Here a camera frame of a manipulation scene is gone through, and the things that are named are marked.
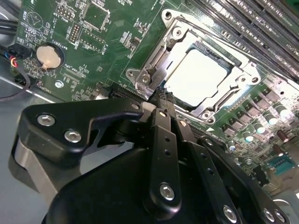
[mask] dimm slot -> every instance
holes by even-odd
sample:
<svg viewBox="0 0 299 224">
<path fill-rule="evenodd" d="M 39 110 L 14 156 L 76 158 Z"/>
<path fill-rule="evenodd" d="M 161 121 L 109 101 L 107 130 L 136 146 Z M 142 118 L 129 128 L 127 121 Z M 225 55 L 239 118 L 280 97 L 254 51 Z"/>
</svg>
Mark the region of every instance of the dimm slot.
<svg viewBox="0 0 299 224">
<path fill-rule="evenodd" d="M 248 19 L 250 19 L 254 24 L 256 24 L 261 30 L 269 35 L 274 41 L 276 41 L 282 48 L 284 48 L 291 56 L 293 56 L 297 61 L 299 61 L 299 50 L 296 48 L 298 44 L 289 41 L 287 34 L 283 34 L 282 28 L 275 28 L 277 26 L 271 25 L 263 17 L 261 17 L 253 8 L 247 4 L 240 6 L 234 0 L 228 0 L 235 8 L 237 8 L 241 13 L 243 13 Z"/>
<path fill-rule="evenodd" d="M 210 10 L 215 10 L 211 2 L 216 2 L 214 0 L 206 0 L 204 3 L 207 7 L 210 8 Z M 246 38 L 250 39 L 252 43 L 254 43 L 257 47 L 264 48 L 261 46 L 261 43 L 266 43 L 267 44 L 267 54 L 272 54 L 273 57 L 276 59 L 276 61 L 285 66 L 293 75 L 299 77 L 299 67 L 298 63 L 292 60 L 290 57 L 286 55 L 286 53 L 280 52 L 280 50 L 277 49 L 276 44 L 269 41 L 268 38 L 259 32 L 256 28 L 254 28 L 251 24 L 246 22 L 244 18 L 241 18 L 238 13 L 235 12 L 230 12 L 227 9 L 225 9 L 230 15 L 227 15 L 227 17 L 231 16 L 230 19 L 234 19 L 235 23 L 230 23 L 230 26 L 232 26 L 235 30 L 237 30 L 239 33 L 241 33 L 243 36 Z M 223 20 L 228 20 L 226 16 L 223 14 L 218 13 L 218 15 L 223 19 Z"/>
<path fill-rule="evenodd" d="M 253 10 L 255 10 L 260 17 L 265 19 L 269 24 L 271 24 L 276 29 L 280 30 L 283 35 L 285 35 L 288 39 L 292 40 L 293 44 L 297 44 L 299 40 L 299 35 L 294 33 L 289 26 L 284 26 L 282 23 L 277 21 L 269 12 L 267 12 L 262 6 L 258 5 L 255 1 L 252 0 L 243 0 L 243 4 L 247 4 Z"/>
<path fill-rule="evenodd" d="M 271 66 L 274 70 L 280 72 L 281 74 L 286 74 L 286 75 L 289 74 L 290 77 L 294 77 L 293 73 L 291 73 L 290 71 L 287 70 L 287 67 L 285 67 L 284 65 L 281 65 L 279 63 L 279 61 L 277 61 L 277 60 L 274 61 L 273 57 L 269 57 L 266 49 L 263 49 L 263 48 L 260 49 L 258 47 L 252 46 L 252 44 L 249 40 L 244 39 L 241 36 L 241 34 L 239 34 L 236 30 L 233 30 L 231 28 L 231 26 L 226 21 L 224 21 L 219 16 L 217 16 L 213 11 L 208 9 L 200 1 L 189 0 L 189 2 L 192 3 L 193 5 L 195 5 L 197 9 L 199 9 L 204 14 L 206 14 L 207 16 L 212 18 L 216 22 L 216 24 L 218 24 L 218 29 L 216 30 L 214 28 L 215 32 L 219 32 L 220 35 L 221 35 L 221 33 L 224 33 L 224 32 L 228 33 L 228 35 L 230 35 L 234 38 L 234 40 L 232 40 L 231 38 L 228 38 L 226 36 L 226 38 L 229 39 L 231 42 L 236 42 L 236 41 L 241 42 L 244 47 L 246 47 L 247 49 L 250 50 L 250 53 L 253 56 L 258 58 L 259 60 L 264 61 L 267 65 Z"/>
<path fill-rule="evenodd" d="M 276 5 L 273 4 L 273 2 L 269 0 L 256 0 L 258 4 L 260 4 L 264 9 L 269 12 L 274 18 L 277 19 L 277 21 L 284 26 L 288 27 L 289 30 L 292 31 L 295 35 L 299 35 L 299 21 L 298 19 L 293 16 L 293 13 L 286 14 L 283 12 L 283 10 L 280 10 Z"/>
</svg>

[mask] black cable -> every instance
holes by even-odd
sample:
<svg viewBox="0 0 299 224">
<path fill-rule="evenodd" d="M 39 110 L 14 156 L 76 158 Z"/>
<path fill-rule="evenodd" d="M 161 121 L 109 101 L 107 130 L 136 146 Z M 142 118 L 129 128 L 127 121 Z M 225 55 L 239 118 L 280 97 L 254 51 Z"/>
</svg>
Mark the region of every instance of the black cable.
<svg viewBox="0 0 299 224">
<path fill-rule="evenodd" d="M 0 19 L 0 27 L 10 27 L 17 29 L 18 22 Z"/>
<path fill-rule="evenodd" d="M 0 0 L 0 6 L 14 17 L 19 18 L 20 10 L 9 0 Z"/>
<path fill-rule="evenodd" d="M 26 84 L 25 84 L 24 88 L 20 92 L 14 94 L 14 95 L 11 95 L 9 97 L 2 97 L 2 98 L 0 98 L 0 102 L 4 102 L 4 101 L 8 101 L 8 100 L 12 100 L 12 99 L 18 98 L 21 95 L 23 95 L 24 93 L 26 93 L 26 91 L 30 87 L 30 79 L 29 79 L 29 76 L 27 75 L 27 73 L 24 71 L 24 69 L 21 69 L 19 67 L 16 68 L 16 69 L 24 77 L 24 79 L 26 81 Z"/>
<path fill-rule="evenodd" d="M 0 27 L 0 34 L 15 36 L 17 34 L 17 30 L 11 29 L 11 28 Z"/>
</svg>

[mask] black metal bracket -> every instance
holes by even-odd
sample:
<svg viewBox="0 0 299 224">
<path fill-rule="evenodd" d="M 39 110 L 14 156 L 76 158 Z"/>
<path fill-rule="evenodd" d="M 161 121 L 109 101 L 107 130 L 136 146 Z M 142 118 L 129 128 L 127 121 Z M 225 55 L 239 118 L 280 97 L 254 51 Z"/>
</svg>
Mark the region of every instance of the black metal bracket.
<svg viewBox="0 0 299 224">
<path fill-rule="evenodd" d="M 159 108 L 152 112 L 149 183 L 144 205 L 158 220 L 172 218 L 181 207 L 176 135 L 171 132 L 169 113 Z"/>
<path fill-rule="evenodd" d="M 72 220 L 76 216 L 79 222 L 85 214 L 68 212 L 71 207 L 78 210 L 76 202 L 80 206 L 81 203 L 100 206 L 108 212 L 112 209 L 115 213 L 115 202 L 109 204 L 109 200 L 108 204 L 103 204 L 101 201 L 106 194 L 113 198 L 116 189 L 122 191 L 115 198 L 120 201 L 117 206 L 123 208 L 123 203 L 130 204 L 132 209 L 126 209 L 134 215 L 137 212 L 139 220 L 289 224 L 285 213 L 246 176 L 217 142 L 203 135 L 199 140 L 195 139 L 189 125 L 176 118 L 172 100 L 171 94 L 159 90 L 151 99 L 155 103 L 153 109 L 146 112 L 141 104 L 129 98 L 35 105 L 25 109 L 12 155 L 32 178 L 26 184 L 35 184 L 42 194 L 50 192 L 50 202 L 55 197 L 47 219 L 51 220 L 49 223 L 57 223 L 55 217 L 61 215 L 60 206 L 65 205 L 64 215 Z M 92 144 L 93 130 L 99 130 L 102 145 L 132 141 L 135 149 L 78 178 L 78 165 Z M 124 175 L 121 169 L 130 172 L 126 174 L 129 177 L 111 177 L 113 172 Z M 188 189 L 201 199 L 190 199 Z M 89 190 L 93 190 L 95 196 L 86 195 Z M 97 209 L 88 212 L 92 212 L 88 216 L 99 219 Z M 198 220 L 202 217 L 198 213 L 203 214 L 204 219 Z"/>
<path fill-rule="evenodd" d="M 200 194 L 208 197 L 205 207 L 208 223 L 242 223 L 207 149 L 195 143 L 196 139 L 186 122 L 176 119 L 174 123 L 180 147 L 186 152 L 187 160 L 197 170 L 205 190 Z"/>
<path fill-rule="evenodd" d="M 141 105 L 129 98 L 33 105 L 21 114 L 18 138 L 52 162 L 74 167 L 90 145 L 92 130 L 105 132 L 113 122 L 142 114 Z"/>
</svg>

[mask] gray metal surface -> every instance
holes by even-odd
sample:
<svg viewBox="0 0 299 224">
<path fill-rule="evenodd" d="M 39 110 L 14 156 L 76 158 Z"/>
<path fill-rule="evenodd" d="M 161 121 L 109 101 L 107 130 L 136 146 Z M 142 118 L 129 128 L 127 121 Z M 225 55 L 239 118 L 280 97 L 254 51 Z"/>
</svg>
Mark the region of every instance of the gray metal surface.
<svg viewBox="0 0 299 224">
<path fill-rule="evenodd" d="M 64 185 L 81 176 L 79 167 L 61 169 L 54 166 L 49 160 L 25 147 L 21 141 L 18 141 L 14 158 L 20 166 L 28 171 L 38 192 L 43 195 L 49 206 Z"/>
</svg>

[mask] mounting hole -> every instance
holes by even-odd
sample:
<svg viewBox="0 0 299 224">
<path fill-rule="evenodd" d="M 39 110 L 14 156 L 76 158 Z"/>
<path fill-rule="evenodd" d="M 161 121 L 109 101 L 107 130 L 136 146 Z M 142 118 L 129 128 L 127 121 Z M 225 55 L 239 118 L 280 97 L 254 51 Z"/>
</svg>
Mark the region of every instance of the mounting hole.
<svg viewBox="0 0 299 224">
<path fill-rule="evenodd" d="M 200 155 L 202 158 L 206 159 L 206 154 L 201 153 Z"/>
<path fill-rule="evenodd" d="M 171 156 L 170 152 L 169 152 L 167 149 L 164 151 L 164 153 L 165 153 L 165 155 L 167 155 L 167 156 Z"/>
<path fill-rule="evenodd" d="M 257 83 L 258 82 L 258 78 L 254 77 L 251 81 L 252 81 L 252 83 Z"/>
<path fill-rule="evenodd" d="M 211 170 L 210 168 L 208 168 L 207 171 L 209 172 L 210 175 L 214 175 L 214 171 Z"/>
<path fill-rule="evenodd" d="M 133 77 L 133 76 L 134 76 L 134 73 L 133 73 L 132 71 L 129 71 L 129 72 L 128 72 L 128 76 L 129 76 L 129 77 Z"/>
<path fill-rule="evenodd" d="M 171 13 L 170 12 L 166 12 L 165 13 L 165 19 L 170 20 L 171 18 Z"/>
<path fill-rule="evenodd" d="M 138 106 L 138 105 L 136 105 L 136 104 L 132 104 L 131 105 L 134 109 L 136 109 L 136 110 L 139 110 L 140 109 L 140 106 Z"/>
</svg>

